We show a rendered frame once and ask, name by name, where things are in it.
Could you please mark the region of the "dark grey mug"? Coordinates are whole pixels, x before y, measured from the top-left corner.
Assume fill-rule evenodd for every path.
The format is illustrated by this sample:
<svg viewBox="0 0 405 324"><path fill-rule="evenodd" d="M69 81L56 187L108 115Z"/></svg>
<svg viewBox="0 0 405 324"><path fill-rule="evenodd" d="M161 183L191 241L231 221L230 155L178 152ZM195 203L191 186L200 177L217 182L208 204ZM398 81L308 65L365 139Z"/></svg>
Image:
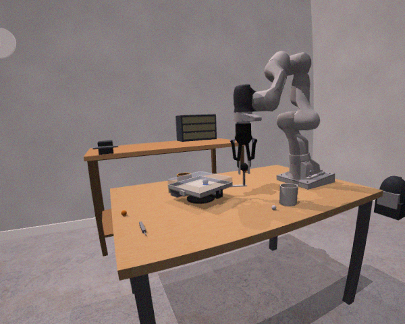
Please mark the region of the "dark grey mug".
<svg viewBox="0 0 405 324"><path fill-rule="evenodd" d="M284 187L284 188L282 188ZM290 189L291 188L291 189ZM297 204L298 185L297 184L280 184L279 203L283 206L292 207Z"/></svg>

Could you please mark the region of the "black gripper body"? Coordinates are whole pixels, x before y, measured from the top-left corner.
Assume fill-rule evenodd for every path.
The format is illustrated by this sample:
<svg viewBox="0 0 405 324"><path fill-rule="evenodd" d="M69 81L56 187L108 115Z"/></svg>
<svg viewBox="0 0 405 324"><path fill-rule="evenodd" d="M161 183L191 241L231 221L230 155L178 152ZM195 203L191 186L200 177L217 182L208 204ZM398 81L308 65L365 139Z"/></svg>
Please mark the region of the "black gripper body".
<svg viewBox="0 0 405 324"><path fill-rule="evenodd" d="M236 136L235 140L238 144L240 144L240 139L243 139L242 145L246 145L246 138L248 139L248 143L252 140L251 135L251 123L250 124L236 124Z"/></svg>

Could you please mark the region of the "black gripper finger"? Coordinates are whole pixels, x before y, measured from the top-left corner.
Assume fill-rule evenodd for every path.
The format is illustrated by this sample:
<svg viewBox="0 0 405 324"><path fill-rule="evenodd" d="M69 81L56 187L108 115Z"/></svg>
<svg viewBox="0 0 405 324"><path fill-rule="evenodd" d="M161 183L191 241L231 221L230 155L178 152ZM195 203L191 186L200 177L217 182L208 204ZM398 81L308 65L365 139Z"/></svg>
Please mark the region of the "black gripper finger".
<svg viewBox="0 0 405 324"><path fill-rule="evenodd" d="M256 148L256 143L257 143L257 139L252 138L252 153L250 156L250 149L249 149L249 143L248 143L248 139L246 138L246 153L247 153L247 165L248 165L248 174L250 174L250 166L251 166L251 160L254 159L255 156L255 148Z"/></svg>
<svg viewBox="0 0 405 324"><path fill-rule="evenodd" d="M235 138L230 140L232 144L232 152L233 152L233 158L234 160L237 161L237 166L238 166L238 174L240 175L240 156L241 156L241 150L242 150L242 141L243 139L240 139L240 144L238 144L238 156L236 157L236 150L235 150Z"/></svg>

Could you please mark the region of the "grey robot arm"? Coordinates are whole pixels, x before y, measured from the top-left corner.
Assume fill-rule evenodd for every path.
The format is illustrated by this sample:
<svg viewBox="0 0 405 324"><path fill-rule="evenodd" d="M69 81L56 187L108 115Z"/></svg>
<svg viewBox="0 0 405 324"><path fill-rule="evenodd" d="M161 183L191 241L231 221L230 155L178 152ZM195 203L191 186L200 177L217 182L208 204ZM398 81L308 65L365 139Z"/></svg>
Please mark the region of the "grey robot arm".
<svg viewBox="0 0 405 324"><path fill-rule="evenodd" d="M324 174L319 164L311 159L308 140L299 132L316 129L320 124L319 114L310 104L310 67L311 58L306 52L289 56L285 51L279 51L269 60L264 70L265 77L270 82L274 81L270 89L256 92L251 88L250 93L249 84L239 85L234 89L234 122L249 124L262 120L261 116L252 115L252 111L277 109L287 76L294 75L290 101L298 106L298 111L279 114L277 125L289 142L288 177L298 180L310 180Z"/></svg>

